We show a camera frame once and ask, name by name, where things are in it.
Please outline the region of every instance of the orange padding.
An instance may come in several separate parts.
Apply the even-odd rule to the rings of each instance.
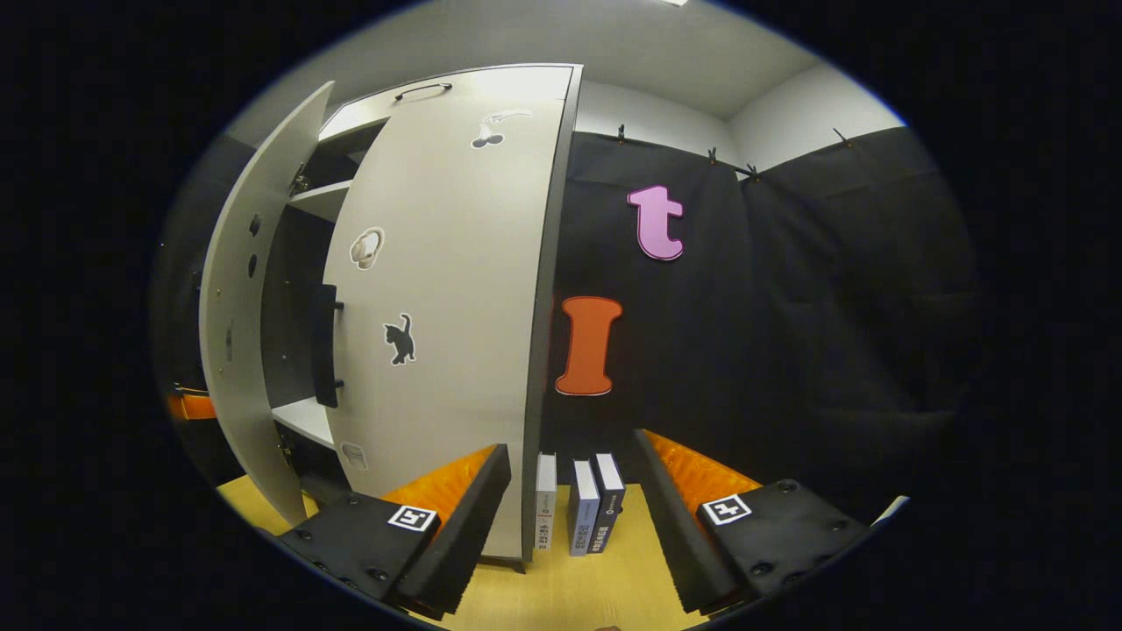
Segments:
[[[167,405],[172,410],[172,417],[180,421],[194,419],[215,419],[214,404],[206,394],[173,394],[167,397]]]
[[[469,454],[383,495],[381,499],[395,504],[436,511],[440,515],[440,528],[436,529],[439,536],[494,450],[495,446],[491,445]]]
[[[697,516],[698,506],[706,502],[755,491],[763,486],[746,475],[736,473],[725,465],[679,445],[669,438],[643,430],[651,441],[655,452],[662,460],[670,479],[674,482],[678,494],[686,502],[686,507],[693,515],[693,521],[701,528]]]

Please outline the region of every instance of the book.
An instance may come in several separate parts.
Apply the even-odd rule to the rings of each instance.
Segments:
[[[573,481],[569,490],[569,555],[583,557],[588,554],[588,541],[596,524],[596,512],[600,507],[600,494],[596,491],[596,477],[588,460],[573,460]]]
[[[624,493],[627,491],[611,454],[597,454],[594,463],[596,463],[592,468],[596,474],[596,490],[600,495],[600,507],[596,512],[592,540],[588,545],[589,555],[603,552],[608,545],[608,537],[616,525],[616,519],[624,510]]]
[[[537,537],[534,548],[549,550],[553,539],[553,513],[558,500],[558,457],[537,455]]]

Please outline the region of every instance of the blue book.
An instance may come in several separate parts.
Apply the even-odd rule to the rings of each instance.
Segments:
[[[600,494],[596,490],[596,477],[588,460],[573,460],[573,483],[569,490],[569,555],[583,557],[588,554],[596,513],[600,507]]]

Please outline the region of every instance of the letter cutout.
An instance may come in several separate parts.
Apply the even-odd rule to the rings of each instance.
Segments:
[[[638,207],[638,247],[651,258],[673,260],[682,255],[682,241],[668,232],[670,216],[681,217],[682,204],[670,201],[665,186],[651,186],[628,193],[627,203]]]
[[[577,296],[561,303],[569,316],[569,363],[557,381],[557,391],[573,396],[598,396],[611,392],[611,379],[604,374],[608,358],[611,322],[624,308],[607,298]]]

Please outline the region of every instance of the open cabinet door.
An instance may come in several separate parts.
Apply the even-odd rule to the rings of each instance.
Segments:
[[[558,152],[564,180],[577,79],[573,66],[498,67],[403,90],[351,183],[324,268],[342,309],[324,342],[334,372],[321,382],[343,385],[322,399],[351,488],[381,496],[505,443],[512,481],[482,550],[490,557],[528,560],[531,548],[527,385],[545,383],[531,341],[542,304],[549,313],[540,290],[552,286],[557,235],[546,209]]]
[[[289,185],[319,141],[334,82],[316,90],[261,143],[219,216],[199,305],[203,374],[218,422],[241,467],[292,525],[307,519],[279,438],[261,366],[261,289]]]

